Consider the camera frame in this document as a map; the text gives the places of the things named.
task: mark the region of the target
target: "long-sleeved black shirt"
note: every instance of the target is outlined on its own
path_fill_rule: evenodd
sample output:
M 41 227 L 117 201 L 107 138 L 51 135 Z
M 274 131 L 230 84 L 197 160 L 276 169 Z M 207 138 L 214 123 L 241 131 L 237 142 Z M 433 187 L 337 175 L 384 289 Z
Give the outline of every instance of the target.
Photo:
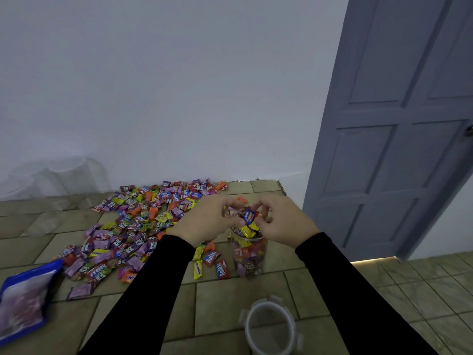
M 164 235 L 80 354 L 91 354 L 103 348 L 120 354 L 150 348 L 153 354 L 158 354 L 194 252 L 195 248 L 185 240 Z M 325 233 L 318 233 L 299 245 L 296 254 L 309 270 L 351 354 L 436 354 Z M 130 314 L 136 313 L 128 313 L 126 309 L 139 310 L 136 306 L 144 299 L 150 306 L 140 313 L 141 320 L 133 319 Z M 123 339 L 111 335 L 120 331 L 124 331 Z

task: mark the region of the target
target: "candy bag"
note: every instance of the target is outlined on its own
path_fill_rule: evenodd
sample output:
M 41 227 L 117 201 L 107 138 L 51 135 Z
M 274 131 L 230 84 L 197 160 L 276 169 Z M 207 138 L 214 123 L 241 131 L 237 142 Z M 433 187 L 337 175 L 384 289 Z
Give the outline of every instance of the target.
M 0 290 L 0 346 L 44 326 L 48 320 L 48 296 L 62 259 L 8 277 Z

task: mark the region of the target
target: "white wall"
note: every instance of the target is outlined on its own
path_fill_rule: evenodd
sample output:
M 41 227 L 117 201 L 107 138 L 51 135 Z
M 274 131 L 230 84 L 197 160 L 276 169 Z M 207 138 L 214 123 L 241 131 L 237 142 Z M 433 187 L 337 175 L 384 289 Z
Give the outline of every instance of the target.
M 471 176 L 409 259 L 473 250 L 473 176 Z
M 84 154 L 304 194 L 347 1 L 0 0 L 0 178 Z

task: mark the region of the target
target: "person's left hand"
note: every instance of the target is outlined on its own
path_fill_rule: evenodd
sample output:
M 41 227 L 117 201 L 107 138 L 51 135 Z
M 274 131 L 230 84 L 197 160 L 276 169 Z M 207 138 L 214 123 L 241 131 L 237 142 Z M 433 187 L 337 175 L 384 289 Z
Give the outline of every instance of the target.
M 245 221 L 236 213 L 231 217 L 224 216 L 225 205 L 240 209 L 246 204 L 233 195 L 206 195 L 166 234 L 182 238 L 196 247 L 206 240 L 215 239 L 228 228 L 244 226 Z

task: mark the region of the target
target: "door panel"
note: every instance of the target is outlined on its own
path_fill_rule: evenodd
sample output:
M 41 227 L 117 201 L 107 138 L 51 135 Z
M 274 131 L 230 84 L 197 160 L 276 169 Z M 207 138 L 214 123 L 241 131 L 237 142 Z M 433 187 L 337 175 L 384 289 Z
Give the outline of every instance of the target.
M 472 7 L 349 1 L 304 211 L 350 260 L 398 254 L 472 165 Z

